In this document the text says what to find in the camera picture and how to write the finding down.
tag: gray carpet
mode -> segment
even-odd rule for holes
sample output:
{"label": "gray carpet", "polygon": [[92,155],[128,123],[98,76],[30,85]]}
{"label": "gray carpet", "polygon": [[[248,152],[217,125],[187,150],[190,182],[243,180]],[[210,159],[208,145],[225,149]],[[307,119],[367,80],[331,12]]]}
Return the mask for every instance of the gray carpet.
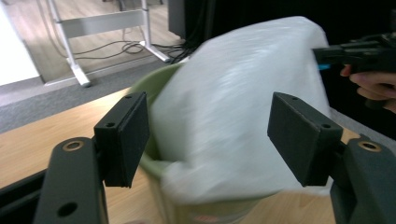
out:
{"label": "gray carpet", "polygon": [[160,67],[161,61],[148,63],[104,77],[92,79],[92,86],[78,84],[39,94],[16,103],[0,107],[0,133],[60,113],[78,105],[130,87],[142,76]]}

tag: white plastic bag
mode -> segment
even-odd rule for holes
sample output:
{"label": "white plastic bag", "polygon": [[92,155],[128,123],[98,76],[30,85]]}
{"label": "white plastic bag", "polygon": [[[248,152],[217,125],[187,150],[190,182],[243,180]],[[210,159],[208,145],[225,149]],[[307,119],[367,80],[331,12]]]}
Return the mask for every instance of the white plastic bag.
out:
{"label": "white plastic bag", "polygon": [[301,189],[267,136],[274,91],[329,116],[312,48],[322,29],[303,17],[257,23],[205,42],[151,110],[160,152],[174,161],[162,187],[179,203],[264,197]]}

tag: metal stand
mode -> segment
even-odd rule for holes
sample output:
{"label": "metal stand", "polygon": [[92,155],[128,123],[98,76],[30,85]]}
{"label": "metal stand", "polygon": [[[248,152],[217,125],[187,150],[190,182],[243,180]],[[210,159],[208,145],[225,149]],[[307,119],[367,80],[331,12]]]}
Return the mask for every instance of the metal stand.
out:
{"label": "metal stand", "polygon": [[162,61],[167,63],[170,60],[169,57],[151,45],[149,9],[146,0],[142,0],[142,9],[87,18],[76,18],[65,21],[61,20],[54,0],[49,0],[49,6],[62,41],[64,42],[64,47],[68,56],[67,61],[69,62],[70,68],[79,84],[83,87],[91,86],[91,82],[74,58],[73,51],[68,40],[70,38],[144,25],[143,35],[145,41],[141,41],[140,44]]}

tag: trash bin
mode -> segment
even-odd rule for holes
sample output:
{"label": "trash bin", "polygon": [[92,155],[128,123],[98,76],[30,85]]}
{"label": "trash bin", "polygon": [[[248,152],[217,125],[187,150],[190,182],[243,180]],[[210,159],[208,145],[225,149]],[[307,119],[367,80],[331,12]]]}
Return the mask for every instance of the trash bin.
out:
{"label": "trash bin", "polygon": [[[148,110],[167,81],[183,63],[167,65],[141,78],[128,91],[145,91]],[[147,174],[156,204],[166,224],[236,224],[260,201],[261,198],[223,201],[202,204],[177,204],[161,190],[161,176],[165,165],[154,137],[151,135],[139,166]]]}

